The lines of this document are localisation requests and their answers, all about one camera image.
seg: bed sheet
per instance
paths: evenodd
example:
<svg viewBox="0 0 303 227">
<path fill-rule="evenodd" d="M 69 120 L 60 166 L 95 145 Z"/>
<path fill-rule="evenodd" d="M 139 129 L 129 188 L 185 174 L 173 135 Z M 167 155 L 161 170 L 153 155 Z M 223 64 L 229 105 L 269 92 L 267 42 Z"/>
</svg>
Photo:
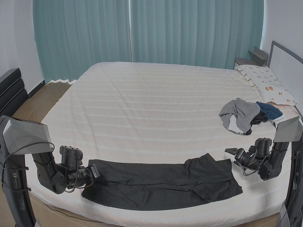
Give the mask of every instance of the bed sheet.
<svg viewBox="0 0 303 227">
<path fill-rule="evenodd" d="M 249 136 L 236 135 L 222 126 L 221 108 L 240 97 L 256 102 L 257 95 L 235 70 L 198 66 L 112 62 L 87 70 L 42 121 L 48 125 L 54 157 L 59 147 L 82 150 L 89 159 L 127 163 L 184 163 L 209 153 L 224 160 L 225 148 L 248 150 L 260 137 L 273 138 L 271 123 L 252 126 Z M 296 116 L 281 108 L 287 118 Z M 263 181 L 258 174 L 245 177 L 233 164 L 232 172 L 243 193 L 233 198 L 191 208 L 132 211 L 102 206 L 72 194 L 56 195 L 42 187 L 30 155 L 26 164 L 32 193 L 43 202 L 76 214 L 127 227 L 234 226 L 279 212 L 287 193 L 291 152 L 281 174 Z"/>
</svg>

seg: white headboard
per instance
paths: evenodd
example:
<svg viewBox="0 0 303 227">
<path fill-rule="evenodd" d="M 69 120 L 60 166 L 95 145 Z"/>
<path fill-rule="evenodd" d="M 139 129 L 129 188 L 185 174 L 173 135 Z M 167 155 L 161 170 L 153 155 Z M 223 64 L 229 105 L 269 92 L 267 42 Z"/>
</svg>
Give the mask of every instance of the white headboard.
<svg viewBox="0 0 303 227">
<path fill-rule="evenodd" d="M 289 49 L 278 44 L 271 43 L 268 67 L 275 74 L 279 82 L 290 91 L 297 110 L 303 114 L 303 59 Z"/>
</svg>

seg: white label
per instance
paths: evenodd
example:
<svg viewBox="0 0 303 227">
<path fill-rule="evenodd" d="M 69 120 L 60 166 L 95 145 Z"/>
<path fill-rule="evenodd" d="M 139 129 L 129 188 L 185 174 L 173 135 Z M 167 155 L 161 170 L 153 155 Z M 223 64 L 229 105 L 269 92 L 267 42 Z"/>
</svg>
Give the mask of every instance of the white label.
<svg viewBox="0 0 303 227">
<path fill-rule="evenodd" d="M 97 176 L 96 171 L 94 170 L 94 167 L 93 167 L 93 166 L 91 166 L 91 170 L 92 170 L 93 175 L 95 176 L 95 178 L 97 178 L 98 176 Z"/>
</svg>

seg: white pillow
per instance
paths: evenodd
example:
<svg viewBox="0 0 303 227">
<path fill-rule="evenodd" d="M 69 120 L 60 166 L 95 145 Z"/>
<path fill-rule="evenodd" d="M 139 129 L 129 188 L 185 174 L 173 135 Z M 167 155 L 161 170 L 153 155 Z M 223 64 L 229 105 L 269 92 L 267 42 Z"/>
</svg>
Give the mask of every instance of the white pillow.
<svg viewBox="0 0 303 227">
<path fill-rule="evenodd" d="M 239 65 L 236 66 L 236 69 L 246 78 L 262 103 L 296 105 L 294 97 L 268 67 Z"/>
</svg>

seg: floor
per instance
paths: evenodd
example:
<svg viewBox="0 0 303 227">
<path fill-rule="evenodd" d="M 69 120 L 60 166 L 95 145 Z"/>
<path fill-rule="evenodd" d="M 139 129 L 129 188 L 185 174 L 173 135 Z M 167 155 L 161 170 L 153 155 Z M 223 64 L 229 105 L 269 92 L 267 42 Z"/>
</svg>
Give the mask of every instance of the floor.
<svg viewBox="0 0 303 227">
<path fill-rule="evenodd" d="M 14 117 L 41 122 L 45 115 L 56 104 L 56 102 L 58 102 L 69 87 L 70 84 L 62 82 L 49 83 L 45 85 L 18 109 L 18 111 L 14 114 Z M 50 210 L 38 198 L 33 196 L 31 193 L 29 194 L 35 216 L 40 220 L 42 227 L 117 227 L 116 225 L 79 220 L 77 218 L 86 220 L 89 219 L 66 210 L 51 207 L 54 210 L 59 210 L 71 216 L 68 217 L 62 213 Z M 277 218 L 278 214 L 274 214 L 250 223 L 237 225 L 235 227 L 274 227 Z M 0 190 L 0 219 L 0 227 L 13 227 L 15 224 L 2 190 Z"/>
</svg>

